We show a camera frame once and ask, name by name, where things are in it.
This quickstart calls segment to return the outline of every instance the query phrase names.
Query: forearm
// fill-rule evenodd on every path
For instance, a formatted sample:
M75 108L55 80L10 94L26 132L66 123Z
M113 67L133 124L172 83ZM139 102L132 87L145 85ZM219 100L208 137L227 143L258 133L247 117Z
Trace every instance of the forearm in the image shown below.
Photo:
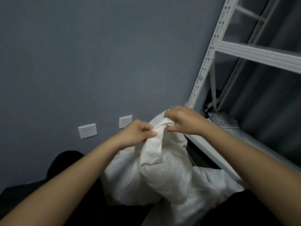
M247 182L257 197L284 224L301 221L301 176L209 121L199 135Z
M108 139L28 196L0 225L63 225L121 148L117 138Z

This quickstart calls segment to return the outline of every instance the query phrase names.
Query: metal shelving unit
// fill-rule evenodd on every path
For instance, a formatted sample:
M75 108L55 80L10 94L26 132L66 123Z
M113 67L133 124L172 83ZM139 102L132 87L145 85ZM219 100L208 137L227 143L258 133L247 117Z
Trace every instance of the metal shelving unit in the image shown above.
M213 98L212 101L213 111L219 111L222 104L225 101L225 98L228 96L229 91L234 85L235 80L237 79L238 75L240 74L247 60L255 61L258 63L266 64L269 66L273 66L273 67L277 67L277 68L281 68L284 70L289 70L301 74L300 54L256 45L259 37L261 36L264 28L268 24L279 2L280 0L269 0L262 15L259 16L241 6L238 6L237 5L238 0L225 1L220 17L216 24L214 33L212 35L210 44L208 46L206 55L202 62L194 87L192 89L191 95L189 97L188 102L186 103L187 107L189 108L194 107L198 99L199 93L204 85L205 79L208 73L210 72L211 92ZM249 41L246 44L232 43L232 42L226 42L222 40L225 31L229 25L230 19L233 15L233 12L235 10L240 11L243 14L251 18L254 18L258 21L252 35L250 36ZM214 57L216 52L222 52L225 54L239 57L239 60L235 68L233 69L228 79L228 82L226 83L219 98L216 98L215 95L216 87L215 87ZM262 150L266 153L268 152L268 154L271 157L286 164L288 167L292 168L298 173L301 173L301 168L297 167L290 161L284 159L282 156L280 156L273 150L269 149L268 147L264 146L257 140L255 139L251 140L251 137L248 136L247 134L245 134L245 136L246 136L246 142L248 141L251 142L252 143L251 145L257 146L259 150ZM214 162L216 162L222 169L228 172L235 180L239 179L238 175L235 173L232 167L222 158L222 156L220 156L215 151L214 148L212 148L209 145L209 143L206 142L206 140L191 135L187 135L187 137L193 143L195 143L207 156L209 156Z

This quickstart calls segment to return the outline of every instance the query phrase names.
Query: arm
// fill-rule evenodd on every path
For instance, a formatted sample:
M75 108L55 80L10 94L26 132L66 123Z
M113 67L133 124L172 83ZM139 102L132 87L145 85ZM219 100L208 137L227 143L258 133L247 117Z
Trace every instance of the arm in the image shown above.
M63 225L117 152L155 137L152 129L146 122L131 122L28 196L0 225Z
M165 117L178 125L166 131L205 138L247 182L254 194L284 225L301 222L301 176L237 139L193 109L174 107Z

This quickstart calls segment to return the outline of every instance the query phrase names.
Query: right hand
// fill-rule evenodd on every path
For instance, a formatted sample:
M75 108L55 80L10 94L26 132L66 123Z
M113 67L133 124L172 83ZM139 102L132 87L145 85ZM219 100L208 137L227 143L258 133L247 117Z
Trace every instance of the right hand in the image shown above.
M200 135L201 129L208 122L198 112L182 106L175 106L167 110L164 117L177 124L176 126L167 127L165 132L180 132L189 135Z

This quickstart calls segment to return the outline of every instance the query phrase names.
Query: blue-gray wall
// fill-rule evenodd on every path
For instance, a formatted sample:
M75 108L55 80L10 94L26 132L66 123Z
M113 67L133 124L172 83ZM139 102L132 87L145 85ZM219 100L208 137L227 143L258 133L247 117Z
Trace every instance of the blue-gray wall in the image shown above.
M189 98L224 0L1 0L0 191ZM77 127L96 123L81 140Z

